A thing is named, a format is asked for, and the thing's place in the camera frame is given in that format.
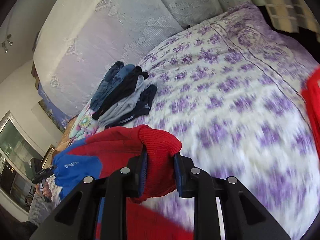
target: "logo on sweatshirt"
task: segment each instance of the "logo on sweatshirt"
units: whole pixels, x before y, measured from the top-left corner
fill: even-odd
[[[69,168],[69,167],[75,166],[75,165],[77,165],[77,164],[79,164],[79,162],[69,163],[69,164],[66,164],[66,165],[64,165],[64,166],[65,166],[66,168]]]

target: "blue gripper pad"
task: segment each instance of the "blue gripper pad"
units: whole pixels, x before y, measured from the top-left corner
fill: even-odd
[[[174,173],[176,175],[176,184],[177,184],[177,191],[179,193],[179,196],[182,196],[182,174],[179,166],[178,161],[178,154],[175,154],[173,156],[174,159]]]
[[[146,185],[146,179],[147,179],[147,161],[148,161],[147,151],[144,151],[142,154],[143,154],[143,158],[142,158],[142,164],[141,164],[141,169],[139,173],[139,188],[138,188],[139,197],[141,197],[144,192],[144,187]]]

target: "ceiling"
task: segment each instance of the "ceiling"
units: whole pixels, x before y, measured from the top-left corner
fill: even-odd
[[[32,47],[56,0],[18,0],[0,27],[0,43],[11,34],[8,53],[0,45],[0,83],[33,57]]]

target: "silver rivet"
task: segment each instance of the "silver rivet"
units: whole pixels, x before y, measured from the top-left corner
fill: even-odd
[[[123,168],[121,168],[120,172],[122,174],[128,174],[130,172],[130,169],[128,167],[123,167]]]
[[[93,182],[93,177],[87,176],[83,179],[83,182],[86,184],[91,183],[91,182]]]
[[[200,171],[201,171],[201,170],[200,170],[199,168],[192,168],[192,169],[191,169],[191,173],[192,173],[192,174],[199,174]]]
[[[229,177],[228,182],[231,184],[236,184],[238,182],[238,180],[236,177]]]

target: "gray sweater sleeve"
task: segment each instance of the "gray sweater sleeve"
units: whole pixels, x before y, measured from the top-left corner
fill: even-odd
[[[39,225],[49,216],[54,209],[52,202],[46,203],[44,200],[35,193],[28,215],[28,220],[39,227]]]

